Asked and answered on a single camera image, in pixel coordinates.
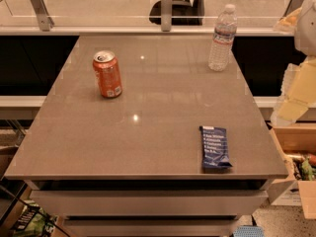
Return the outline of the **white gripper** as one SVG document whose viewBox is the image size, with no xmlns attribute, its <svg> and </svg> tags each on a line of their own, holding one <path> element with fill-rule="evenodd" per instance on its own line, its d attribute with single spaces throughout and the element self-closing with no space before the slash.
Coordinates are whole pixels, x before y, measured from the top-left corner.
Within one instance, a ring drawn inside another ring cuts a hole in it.
<svg viewBox="0 0 316 237">
<path fill-rule="evenodd" d="M 316 0 L 307 0 L 297 17 L 295 48 L 316 56 Z M 299 65 L 289 64 L 284 72 L 281 94 L 276 100 L 271 122 L 287 126 L 301 118 L 316 103 L 316 58 L 307 57 Z"/>
</svg>

